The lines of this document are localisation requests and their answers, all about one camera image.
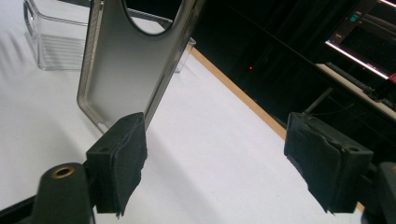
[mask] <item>brown edge banding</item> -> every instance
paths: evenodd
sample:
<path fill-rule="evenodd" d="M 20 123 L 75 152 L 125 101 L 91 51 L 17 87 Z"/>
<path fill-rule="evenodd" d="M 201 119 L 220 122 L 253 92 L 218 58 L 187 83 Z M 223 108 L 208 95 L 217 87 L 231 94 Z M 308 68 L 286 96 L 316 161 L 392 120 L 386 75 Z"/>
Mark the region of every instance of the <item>brown edge banding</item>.
<path fill-rule="evenodd" d="M 245 103 L 262 121 L 264 121 L 279 137 L 286 139 L 286 130 L 276 122 L 267 112 L 265 112 L 259 105 L 256 104 L 246 93 L 237 87 L 229 78 L 227 78 L 213 63 L 211 63 L 204 55 L 197 49 L 191 50 L 191 55 L 194 56 L 209 72 L 211 72 L 224 86 L 233 92 L 242 102 Z M 356 208 L 363 212 L 364 206 L 357 203 Z"/>

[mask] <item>gray phone case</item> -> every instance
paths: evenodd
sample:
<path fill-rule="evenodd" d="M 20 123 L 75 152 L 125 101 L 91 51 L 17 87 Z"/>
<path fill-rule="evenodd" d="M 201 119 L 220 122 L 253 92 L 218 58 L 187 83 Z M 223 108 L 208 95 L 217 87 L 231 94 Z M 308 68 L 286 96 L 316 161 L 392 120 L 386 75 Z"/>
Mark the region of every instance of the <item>gray phone case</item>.
<path fill-rule="evenodd" d="M 101 131 L 137 112 L 148 127 L 204 2 L 182 0 L 173 25 L 148 35 L 123 0 L 92 0 L 78 105 Z"/>

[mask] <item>brass screw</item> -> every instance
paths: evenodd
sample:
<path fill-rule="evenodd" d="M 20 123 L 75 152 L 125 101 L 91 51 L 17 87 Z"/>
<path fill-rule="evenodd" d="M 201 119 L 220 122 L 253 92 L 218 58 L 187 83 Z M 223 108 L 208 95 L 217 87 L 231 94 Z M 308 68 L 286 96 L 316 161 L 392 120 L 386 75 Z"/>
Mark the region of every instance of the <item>brass screw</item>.
<path fill-rule="evenodd" d="M 73 166 L 64 166 L 56 169 L 52 172 L 52 178 L 61 179 L 67 177 L 75 172 L 75 168 Z"/>

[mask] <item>clear plastic container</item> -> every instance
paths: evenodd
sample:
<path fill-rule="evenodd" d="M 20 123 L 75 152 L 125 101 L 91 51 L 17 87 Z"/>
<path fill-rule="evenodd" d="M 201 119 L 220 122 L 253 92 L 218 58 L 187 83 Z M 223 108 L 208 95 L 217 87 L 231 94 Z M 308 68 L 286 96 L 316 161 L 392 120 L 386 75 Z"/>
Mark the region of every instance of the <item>clear plastic container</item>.
<path fill-rule="evenodd" d="M 26 39 L 43 70 L 79 70 L 90 9 L 56 0 L 24 0 Z"/>
<path fill-rule="evenodd" d="M 183 54 L 181 55 L 180 61 L 177 64 L 175 73 L 180 73 L 181 70 L 184 67 L 184 64 L 186 63 L 187 59 L 190 56 L 192 48 L 196 45 L 197 42 L 195 42 L 194 39 L 190 38 L 189 43 L 187 44 L 186 48 L 184 49 Z"/>

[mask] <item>white table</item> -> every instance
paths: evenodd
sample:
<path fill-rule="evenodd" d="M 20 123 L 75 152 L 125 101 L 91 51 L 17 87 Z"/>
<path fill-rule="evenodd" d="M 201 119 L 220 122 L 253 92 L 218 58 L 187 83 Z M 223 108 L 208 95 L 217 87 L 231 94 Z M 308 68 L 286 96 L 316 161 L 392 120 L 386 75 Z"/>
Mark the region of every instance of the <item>white table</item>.
<path fill-rule="evenodd" d="M 21 1 L 0 0 L 0 209 L 54 165 L 85 161 L 101 136 L 76 103 L 79 72 L 38 69 Z M 147 131 L 148 160 L 126 214 L 97 223 L 360 223 L 325 214 L 283 155 L 284 140 L 190 57 Z"/>

